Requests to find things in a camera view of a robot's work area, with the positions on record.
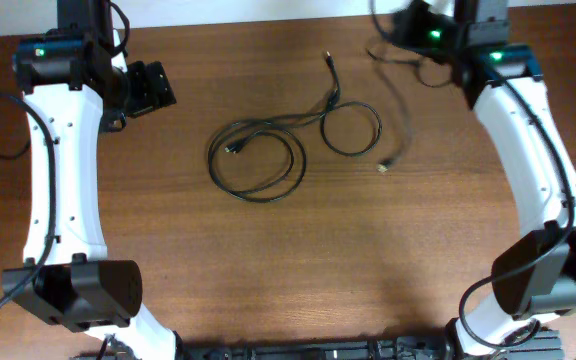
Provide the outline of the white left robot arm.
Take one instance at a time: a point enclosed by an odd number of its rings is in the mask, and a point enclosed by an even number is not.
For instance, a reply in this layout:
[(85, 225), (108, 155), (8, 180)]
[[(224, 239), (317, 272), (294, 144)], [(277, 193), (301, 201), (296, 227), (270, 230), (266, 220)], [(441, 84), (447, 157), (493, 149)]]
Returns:
[(97, 145), (129, 118), (173, 105), (163, 66), (127, 63), (110, 1), (61, 1), (57, 26), (14, 54), (31, 144), (31, 223), (23, 266), (3, 290), (27, 312), (124, 346), (137, 359), (179, 359), (179, 335), (143, 302), (136, 262), (108, 256), (98, 209)]

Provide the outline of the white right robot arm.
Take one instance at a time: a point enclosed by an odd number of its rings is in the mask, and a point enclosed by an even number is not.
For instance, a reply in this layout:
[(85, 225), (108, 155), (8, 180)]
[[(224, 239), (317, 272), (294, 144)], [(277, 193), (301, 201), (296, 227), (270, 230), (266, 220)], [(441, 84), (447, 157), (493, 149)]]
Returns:
[(499, 155), (516, 203), (518, 241), (439, 337), (401, 337), (399, 359), (559, 359), (555, 319), (576, 313), (576, 171), (549, 108), (538, 61), (508, 40), (503, 1), (459, 1), (452, 15), (413, 1), (389, 41), (452, 70)]

